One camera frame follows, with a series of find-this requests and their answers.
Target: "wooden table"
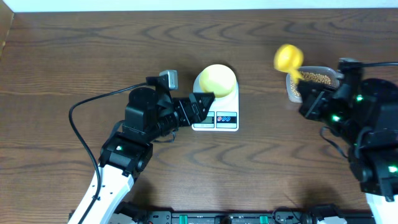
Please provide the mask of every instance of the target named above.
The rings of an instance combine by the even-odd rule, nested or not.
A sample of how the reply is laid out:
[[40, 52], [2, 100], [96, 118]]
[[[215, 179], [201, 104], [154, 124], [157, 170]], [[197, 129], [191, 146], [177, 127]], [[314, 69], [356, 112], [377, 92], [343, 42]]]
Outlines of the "wooden table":
[[[275, 50], [295, 44], [306, 65], [339, 57], [397, 60], [398, 10], [270, 10], [17, 14], [0, 61], [0, 223], [65, 223], [93, 176], [68, 122], [77, 101], [179, 71], [187, 96], [214, 63], [240, 87], [240, 129], [182, 128], [154, 155], [125, 200], [174, 210], [273, 210], [335, 203], [368, 209], [347, 162], [303, 119], [273, 69]], [[398, 83], [396, 68], [368, 77]], [[96, 157], [127, 94], [75, 110]]]

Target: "green led light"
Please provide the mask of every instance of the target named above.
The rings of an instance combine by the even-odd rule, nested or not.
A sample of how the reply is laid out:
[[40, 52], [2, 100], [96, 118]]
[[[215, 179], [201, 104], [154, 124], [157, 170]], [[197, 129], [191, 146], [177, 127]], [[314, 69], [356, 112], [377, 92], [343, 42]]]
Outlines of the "green led light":
[[362, 95], [356, 96], [356, 101], [357, 102], [362, 101], [362, 100], [363, 100], [363, 96]]
[[333, 121], [339, 121], [341, 118], [339, 117], [339, 116], [337, 116], [337, 115], [332, 115], [331, 116], [331, 119], [333, 120]]
[[389, 171], [389, 172], [392, 172], [392, 173], [398, 172], [398, 167], [396, 167], [396, 166], [389, 166], [389, 167], [388, 167], [388, 171]]

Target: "white scale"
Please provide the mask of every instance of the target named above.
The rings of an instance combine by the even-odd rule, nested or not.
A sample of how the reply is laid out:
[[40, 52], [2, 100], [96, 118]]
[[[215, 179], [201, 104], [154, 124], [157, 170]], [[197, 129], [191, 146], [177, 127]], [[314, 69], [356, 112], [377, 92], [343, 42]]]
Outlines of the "white scale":
[[[200, 74], [193, 84], [194, 93], [203, 93], [199, 85]], [[216, 98], [210, 107], [207, 118], [201, 123], [193, 124], [196, 131], [237, 131], [239, 129], [239, 87], [227, 96]]]

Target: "yellow measuring cup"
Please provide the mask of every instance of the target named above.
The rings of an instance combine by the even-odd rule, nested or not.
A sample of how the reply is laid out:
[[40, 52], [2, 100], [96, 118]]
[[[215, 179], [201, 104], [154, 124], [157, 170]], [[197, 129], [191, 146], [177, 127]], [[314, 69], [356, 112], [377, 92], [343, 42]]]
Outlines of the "yellow measuring cup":
[[297, 70], [303, 64], [303, 52], [296, 46], [291, 44], [284, 44], [279, 47], [274, 58], [274, 67], [280, 72], [289, 73], [293, 82], [297, 84], [299, 79], [303, 79], [300, 72]]

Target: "grain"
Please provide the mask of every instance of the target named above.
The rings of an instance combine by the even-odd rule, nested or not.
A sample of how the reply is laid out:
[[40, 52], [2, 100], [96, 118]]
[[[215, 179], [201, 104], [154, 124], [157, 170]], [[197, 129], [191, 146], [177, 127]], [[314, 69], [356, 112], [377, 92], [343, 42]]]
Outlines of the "grain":
[[[313, 81], [317, 83], [323, 83], [327, 85], [331, 85], [331, 80], [327, 75], [321, 75], [312, 72], [300, 72], [306, 81]], [[297, 85], [293, 82], [292, 78], [290, 78], [290, 87], [295, 96], [300, 96], [300, 93], [297, 91]]]

